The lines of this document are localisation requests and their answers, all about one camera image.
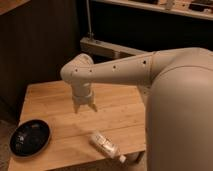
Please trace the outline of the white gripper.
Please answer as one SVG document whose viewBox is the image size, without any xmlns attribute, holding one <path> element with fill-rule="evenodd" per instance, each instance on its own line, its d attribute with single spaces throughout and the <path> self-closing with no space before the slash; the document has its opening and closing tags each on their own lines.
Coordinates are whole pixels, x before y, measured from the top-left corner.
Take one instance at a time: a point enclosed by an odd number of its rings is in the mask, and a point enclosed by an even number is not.
<svg viewBox="0 0 213 171">
<path fill-rule="evenodd" d="M 92 110 L 97 112 L 97 107 L 93 103 L 93 101 L 94 101 L 94 93 L 93 92 L 89 93 L 88 95 L 83 95 L 83 96 L 77 96 L 76 94 L 74 94 L 72 96 L 72 100 L 73 100 L 73 103 L 75 104 L 74 105 L 75 114 L 78 113 L 80 105 L 88 105 Z"/>
</svg>

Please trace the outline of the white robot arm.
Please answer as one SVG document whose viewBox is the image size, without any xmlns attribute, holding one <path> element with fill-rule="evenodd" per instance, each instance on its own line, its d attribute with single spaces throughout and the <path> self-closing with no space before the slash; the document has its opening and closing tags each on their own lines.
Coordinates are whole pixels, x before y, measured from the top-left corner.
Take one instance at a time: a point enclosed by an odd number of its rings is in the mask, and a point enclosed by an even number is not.
<svg viewBox="0 0 213 171">
<path fill-rule="evenodd" d="M 93 102 L 93 83 L 147 87 L 147 171 L 213 171 L 213 51 L 160 50 L 99 64 L 82 53 L 60 75 L 77 106 Z"/>
</svg>

